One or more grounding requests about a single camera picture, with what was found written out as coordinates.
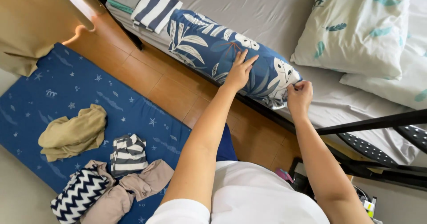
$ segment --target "blue leaf-print pillowcase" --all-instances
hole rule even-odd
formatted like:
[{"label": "blue leaf-print pillowcase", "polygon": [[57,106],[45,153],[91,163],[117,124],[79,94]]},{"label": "blue leaf-print pillowcase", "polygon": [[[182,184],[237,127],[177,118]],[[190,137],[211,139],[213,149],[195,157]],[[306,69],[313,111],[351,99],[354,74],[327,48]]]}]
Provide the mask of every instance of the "blue leaf-print pillowcase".
[{"label": "blue leaf-print pillowcase", "polygon": [[287,61],[270,48],[222,26],[202,14],[175,10],[168,24],[169,51],[185,64],[224,84],[236,53],[248,49],[247,59],[259,55],[240,94],[280,109],[287,86],[302,80]]}]

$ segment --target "black and white zigzag cloth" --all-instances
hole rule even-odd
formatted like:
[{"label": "black and white zigzag cloth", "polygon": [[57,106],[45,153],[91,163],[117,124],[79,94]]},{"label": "black and white zigzag cloth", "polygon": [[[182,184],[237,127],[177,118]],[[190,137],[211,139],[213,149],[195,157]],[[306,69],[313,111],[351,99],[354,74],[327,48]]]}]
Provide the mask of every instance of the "black and white zigzag cloth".
[{"label": "black and white zigzag cloth", "polygon": [[51,209],[61,224],[76,223],[105,192],[109,183],[98,174],[97,165],[82,168],[67,183],[63,192],[51,201]]},{"label": "black and white zigzag cloth", "polygon": [[117,178],[146,168],[148,166],[146,145],[146,140],[139,139],[136,134],[114,139],[114,152],[110,155],[111,175]]}]

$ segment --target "blue and white striped cloth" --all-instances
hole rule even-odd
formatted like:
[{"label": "blue and white striped cloth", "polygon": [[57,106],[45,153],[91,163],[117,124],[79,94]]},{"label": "blue and white striped cloth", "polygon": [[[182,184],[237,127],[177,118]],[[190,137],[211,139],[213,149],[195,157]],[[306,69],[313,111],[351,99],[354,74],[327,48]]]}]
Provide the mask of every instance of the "blue and white striped cloth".
[{"label": "blue and white striped cloth", "polygon": [[175,9],[180,9],[178,0],[140,0],[131,15],[134,24],[144,26],[159,34],[167,25]]}]

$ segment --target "hand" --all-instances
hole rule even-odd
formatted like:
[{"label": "hand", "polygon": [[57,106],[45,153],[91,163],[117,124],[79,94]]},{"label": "hand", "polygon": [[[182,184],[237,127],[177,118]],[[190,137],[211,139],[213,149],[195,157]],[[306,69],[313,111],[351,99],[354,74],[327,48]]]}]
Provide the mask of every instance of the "hand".
[{"label": "hand", "polygon": [[236,60],[224,83],[224,86],[228,86],[233,92],[238,92],[238,90],[245,87],[249,79],[249,72],[252,69],[252,64],[258,59],[258,55],[256,55],[244,62],[246,54],[248,54],[248,49],[244,50],[243,53],[237,53]]},{"label": "hand", "polygon": [[301,118],[308,118],[308,107],[313,100],[313,86],[309,81],[300,81],[289,85],[288,89],[288,109],[292,118],[296,122]]}]

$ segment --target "bed frame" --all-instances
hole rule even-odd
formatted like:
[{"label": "bed frame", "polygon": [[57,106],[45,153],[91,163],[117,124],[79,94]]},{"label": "bed frame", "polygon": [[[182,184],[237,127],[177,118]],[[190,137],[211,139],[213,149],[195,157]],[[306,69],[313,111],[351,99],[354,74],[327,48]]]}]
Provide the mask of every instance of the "bed frame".
[{"label": "bed frame", "polygon": [[[98,1],[104,6],[110,16],[116,21],[116,23],[121,27],[121,29],[135,44],[135,46],[142,51],[142,41],[138,36],[126,30],[120,21],[113,17],[110,11],[105,7],[107,0]],[[188,67],[187,65],[184,66],[189,68],[195,74],[203,77],[213,85],[220,86],[219,83],[210,78],[207,78],[200,72]],[[293,134],[296,133],[295,126],[292,122],[260,104],[259,102],[240,94],[237,94],[236,98],[246,104],[248,107],[251,107],[261,115],[279,124]],[[427,124],[427,109],[392,116],[373,118],[365,121],[341,124],[327,128],[319,128],[316,129],[316,131],[320,136],[328,134],[338,135],[339,138],[347,145],[349,145],[353,150],[355,150],[361,156],[365,157],[363,158],[364,160],[356,160],[356,158],[354,158],[354,152],[351,152],[345,148],[340,148],[342,147],[341,145],[322,137],[323,141],[327,144],[329,150],[335,156],[336,160],[340,162],[340,165],[346,174],[427,191],[427,168],[397,165],[384,154],[381,156],[382,151],[378,148],[375,148],[374,144],[348,133],[380,128],[393,128],[406,140],[410,141],[421,151],[427,153],[427,133],[425,130],[421,130],[415,126],[412,126],[417,124]]]}]

